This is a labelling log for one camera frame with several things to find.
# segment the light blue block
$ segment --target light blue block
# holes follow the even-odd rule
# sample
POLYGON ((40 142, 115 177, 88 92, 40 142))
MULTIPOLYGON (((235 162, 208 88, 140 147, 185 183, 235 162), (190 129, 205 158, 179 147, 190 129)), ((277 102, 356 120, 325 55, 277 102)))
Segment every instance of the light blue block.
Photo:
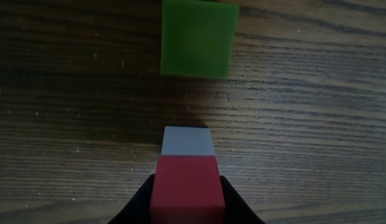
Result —
POLYGON ((209 128, 167 126, 162 140, 162 156, 214 156, 209 128))

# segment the green square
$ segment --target green square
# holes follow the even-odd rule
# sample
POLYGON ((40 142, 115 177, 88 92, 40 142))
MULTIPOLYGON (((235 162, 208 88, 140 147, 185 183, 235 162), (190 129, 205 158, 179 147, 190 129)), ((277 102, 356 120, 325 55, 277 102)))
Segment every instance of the green square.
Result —
POLYGON ((161 73, 227 78, 238 5, 164 0, 161 73))

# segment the wooden table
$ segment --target wooden table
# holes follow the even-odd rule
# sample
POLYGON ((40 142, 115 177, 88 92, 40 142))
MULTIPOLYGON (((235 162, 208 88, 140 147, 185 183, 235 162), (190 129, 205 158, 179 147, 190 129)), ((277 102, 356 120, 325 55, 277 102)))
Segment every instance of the wooden table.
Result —
POLYGON ((159 74, 161 2, 0 0, 0 223, 103 223, 207 125, 267 223, 386 223, 386 0, 230 0, 230 78, 159 74))

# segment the red cube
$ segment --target red cube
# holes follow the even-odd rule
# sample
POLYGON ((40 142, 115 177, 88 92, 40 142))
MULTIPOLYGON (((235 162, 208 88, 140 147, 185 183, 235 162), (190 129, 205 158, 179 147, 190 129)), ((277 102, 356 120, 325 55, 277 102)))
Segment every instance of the red cube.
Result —
POLYGON ((215 156, 160 156, 150 204, 153 224, 221 224, 225 202, 215 156))

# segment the stacked block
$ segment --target stacked block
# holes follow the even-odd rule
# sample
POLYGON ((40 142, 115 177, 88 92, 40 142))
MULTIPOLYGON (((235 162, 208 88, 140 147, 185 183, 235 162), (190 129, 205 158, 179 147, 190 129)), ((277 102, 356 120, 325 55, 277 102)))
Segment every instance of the stacked block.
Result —
POLYGON ((163 0, 161 73, 228 77, 238 5, 163 0))
POLYGON ((224 195, 209 129, 165 128, 150 212, 153 224, 224 222, 224 195))

